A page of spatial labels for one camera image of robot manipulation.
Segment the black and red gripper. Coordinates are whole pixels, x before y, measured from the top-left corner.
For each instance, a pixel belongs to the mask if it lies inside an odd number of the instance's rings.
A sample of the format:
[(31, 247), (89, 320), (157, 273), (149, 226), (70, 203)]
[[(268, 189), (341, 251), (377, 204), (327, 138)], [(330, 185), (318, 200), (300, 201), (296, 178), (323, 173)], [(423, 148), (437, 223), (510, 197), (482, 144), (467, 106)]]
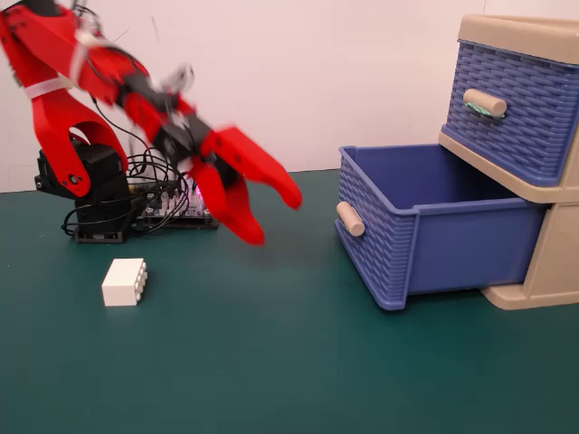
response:
[(248, 244), (262, 245), (265, 236), (252, 214), (245, 178), (269, 185), (292, 209), (302, 204), (302, 193), (286, 169), (237, 127), (214, 131), (190, 113), (184, 124), (163, 124), (152, 145), (174, 167), (192, 158), (190, 175), (206, 208)]

